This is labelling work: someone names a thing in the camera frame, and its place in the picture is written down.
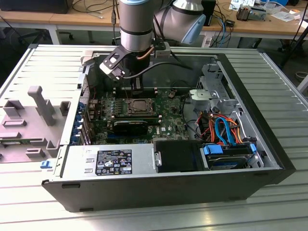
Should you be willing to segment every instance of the office chair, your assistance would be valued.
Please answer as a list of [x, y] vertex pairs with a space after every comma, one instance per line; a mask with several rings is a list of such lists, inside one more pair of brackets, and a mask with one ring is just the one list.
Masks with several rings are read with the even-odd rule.
[[[62, 34], [68, 35], [70, 40], [74, 39], [71, 32], [60, 31], [59, 34], [60, 35], [62, 35]], [[48, 30], [46, 30], [46, 29], [36, 29], [36, 32], [25, 34], [25, 35], [18, 37], [18, 41], [19, 41], [20, 44], [23, 44], [25, 38], [34, 37], [34, 36], [36, 36], [35, 39], [32, 41], [32, 43], [34, 43], [34, 44], [38, 43], [38, 41], [40, 41], [41, 39], [43, 39], [45, 41], [48, 40], [48, 39], [51, 40], [51, 37], [49, 35]]]

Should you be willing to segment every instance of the aluminum extrusion table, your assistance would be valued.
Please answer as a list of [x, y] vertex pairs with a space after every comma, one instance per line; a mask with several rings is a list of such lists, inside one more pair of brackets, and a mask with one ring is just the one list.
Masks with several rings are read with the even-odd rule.
[[[30, 85], [57, 105], [74, 95], [83, 50], [110, 46], [39, 45], [28, 49], [0, 89], [7, 99], [33, 105]], [[204, 52], [201, 48], [173, 48]], [[270, 58], [256, 50], [219, 49], [229, 58], [297, 172], [279, 185], [262, 188], [245, 201], [100, 212], [67, 212], [41, 180], [39, 162], [0, 164], [0, 230], [306, 230], [308, 226], [308, 103]]]

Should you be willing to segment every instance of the table leg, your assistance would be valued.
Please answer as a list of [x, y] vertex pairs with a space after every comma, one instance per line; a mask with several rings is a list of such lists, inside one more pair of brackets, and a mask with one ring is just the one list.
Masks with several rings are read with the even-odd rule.
[[303, 81], [298, 85], [297, 89], [302, 93], [308, 87], [308, 75], [303, 79]]
[[0, 27], [0, 39], [5, 39], [4, 27]]
[[215, 36], [215, 31], [205, 32], [201, 47], [209, 47], [211, 45], [211, 41], [214, 36]]
[[55, 25], [49, 25], [49, 26], [47, 26], [47, 29], [49, 31], [53, 45], [62, 44], [59, 32], [57, 30], [57, 27]]
[[93, 33], [92, 31], [88, 30], [88, 37], [89, 37], [89, 42], [94, 43], [95, 41], [93, 40]]

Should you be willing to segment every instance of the wire bundle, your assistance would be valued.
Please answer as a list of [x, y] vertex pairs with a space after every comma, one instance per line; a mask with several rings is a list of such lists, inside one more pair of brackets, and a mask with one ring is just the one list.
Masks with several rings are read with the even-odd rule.
[[[226, 16], [221, 12], [220, 6], [217, 3], [216, 3], [216, 5], [218, 7], [219, 12], [214, 11], [213, 17], [217, 18], [218, 21], [220, 22], [219, 25], [221, 26], [221, 30], [218, 33], [217, 38], [213, 40], [213, 44], [210, 47], [213, 47], [214, 45], [215, 45], [215, 47], [217, 47], [218, 44], [219, 44], [218, 47], [220, 48], [225, 43], [228, 43], [227, 46], [229, 45], [233, 29], [231, 27], [229, 27], [230, 33], [228, 35], [225, 35], [226, 34]], [[218, 38], [219, 38], [219, 36], [222, 32], [223, 32], [222, 38], [220, 40], [218, 40]]]
[[[198, 119], [196, 120], [196, 124], [200, 122], [200, 119], [203, 116], [204, 114], [201, 113]], [[215, 143], [215, 141], [219, 139], [219, 141], [216, 144], [228, 145], [225, 139], [222, 138], [222, 134], [226, 132], [230, 144], [236, 145], [238, 143], [243, 143], [240, 135], [240, 128], [238, 124], [236, 124], [232, 119], [222, 114], [209, 114], [208, 117], [209, 117], [208, 128], [201, 134], [200, 136], [201, 139], [205, 140], [206, 139], [205, 137], [208, 134], [208, 137], [205, 141], [210, 143]], [[225, 129], [221, 134], [219, 133], [218, 130], [218, 123], [225, 125]], [[229, 123], [232, 124], [232, 126], [236, 126], [236, 128], [230, 128]]]

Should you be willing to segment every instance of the floor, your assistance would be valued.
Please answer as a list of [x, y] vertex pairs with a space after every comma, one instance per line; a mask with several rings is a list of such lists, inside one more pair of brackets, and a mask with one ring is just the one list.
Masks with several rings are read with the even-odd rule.
[[[34, 32], [33, 29], [19, 28], [16, 30], [17, 32], [9, 29], [6, 31], [6, 38], [0, 39], [0, 84], [5, 81], [7, 76], [13, 70], [25, 50], [27, 49], [27, 45], [21, 45], [18, 42], [18, 37], [20, 35], [24, 35], [27, 33]], [[93, 38], [95, 40], [94, 43], [90, 43], [88, 39], [87, 31], [72, 31], [74, 36], [73, 40], [70, 40], [68, 35], [61, 35], [63, 44], [84, 44], [84, 45], [111, 45], [113, 33], [112, 32], [100, 32], [93, 31]], [[31, 43], [34, 38], [27, 38], [27, 42]], [[244, 38], [241, 40], [240, 47], [241, 48], [250, 48], [254, 43], [255, 39], [253, 38]], [[44, 41], [41, 39], [41, 44], [51, 44], [51, 41]], [[193, 46], [201, 46], [202, 37], [200, 37]], [[259, 45], [259, 49], [265, 51], [269, 57], [276, 63], [279, 64], [283, 58], [283, 54], [278, 51], [278, 48], [281, 47], [281, 43], [277, 39], [264, 39]], [[303, 44], [303, 49], [308, 53], [308, 42]], [[295, 77], [296, 72], [308, 72], [307, 65], [308, 57], [292, 57], [286, 66], [283, 69], [283, 72], [288, 76], [288, 78], [294, 83], [294, 85], [298, 85], [300, 79]]]

